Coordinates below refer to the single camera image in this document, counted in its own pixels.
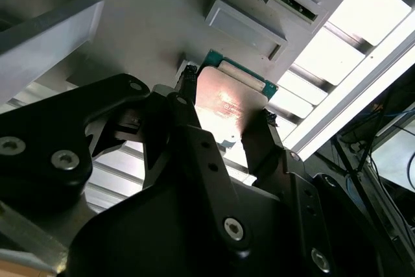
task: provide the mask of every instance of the black cable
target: black cable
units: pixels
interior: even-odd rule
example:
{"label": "black cable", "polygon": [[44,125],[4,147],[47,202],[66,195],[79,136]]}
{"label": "black cable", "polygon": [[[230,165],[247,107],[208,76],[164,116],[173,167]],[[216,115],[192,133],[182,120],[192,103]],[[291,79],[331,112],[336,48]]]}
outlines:
{"label": "black cable", "polygon": [[372,135],[372,137],[370,138],[370,141],[368,142],[367,146],[365,147],[364,151],[363,151],[363,155],[362,155],[362,159],[359,162],[359,165],[357,166],[357,172],[362,171],[364,163],[369,155],[370,150],[372,149],[372,145],[374,144],[375,138],[376,138],[376,134],[379,131],[379,128],[381,127],[382,124],[382,120],[383,120],[383,116],[386,113],[386,108],[388,107],[389,104],[389,100],[392,96],[392,92],[393,92],[393,88],[389,89],[388,95],[385,97],[385,100],[382,103],[382,107],[383,109],[381,110],[381,112],[379,113],[379,117],[377,118],[377,122],[376,125],[374,127],[375,131]]}
{"label": "black cable", "polygon": [[409,158],[408,164],[407,164],[407,178],[409,181],[409,184],[412,186],[412,188],[415,190],[414,184],[412,183],[412,180],[410,179],[410,166],[412,165],[412,161],[415,158],[415,152],[412,154],[412,156]]}
{"label": "black cable", "polygon": [[413,133],[413,132],[411,132],[411,131],[409,131],[405,128],[402,128],[401,126],[397,126],[397,125],[392,125],[392,126],[394,126],[395,128],[401,129],[402,131],[408,132],[409,134],[412,134],[413,136],[415,136],[415,133]]}
{"label": "black cable", "polygon": [[395,205],[395,202],[390,198],[390,195],[389,195],[388,191],[383,186],[383,183],[382,183],[382,180],[381,180],[381,176],[379,175],[379,171],[377,170],[376,163],[375,163],[374,159],[372,158],[372,153],[369,153],[369,157],[370,157],[370,161],[371,161],[371,163],[372,163],[372,165],[373,165],[373,167],[375,169],[376,177],[377,177],[377,180],[379,181],[379,184],[381,186],[381,189],[382,189],[383,193],[385,194],[386,198],[389,200],[389,202],[392,205],[392,207],[395,209],[395,211],[397,212],[397,214],[401,218],[401,221],[403,223],[403,227],[405,227],[405,231],[406,231],[406,233],[408,235],[408,239],[409,239],[409,242],[411,244],[411,247],[412,247],[413,251],[415,251],[415,245],[414,245],[414,242],[412,241],[412,236],[409,233],[409,229],[408,229],[407,222],[406,222],[405,218],[403,217],[402,213],[400,212],[400,210]]}

